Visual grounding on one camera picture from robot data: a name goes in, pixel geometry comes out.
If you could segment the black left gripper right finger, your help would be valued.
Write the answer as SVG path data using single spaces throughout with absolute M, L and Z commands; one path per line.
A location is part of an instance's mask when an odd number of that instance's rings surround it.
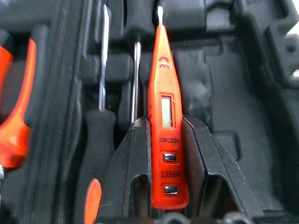
M 239 165 L 201 120 L 183 117 L 183 142 L 188 218 L 223 218 L 230 212 L 249 218 L 264 216 Z

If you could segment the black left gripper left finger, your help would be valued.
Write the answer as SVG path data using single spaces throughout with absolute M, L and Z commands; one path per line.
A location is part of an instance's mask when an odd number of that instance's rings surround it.
M 100 217 L 149 217 L 150 187 L 150 130 L 143 116 L 131 125 L 109 163 Z

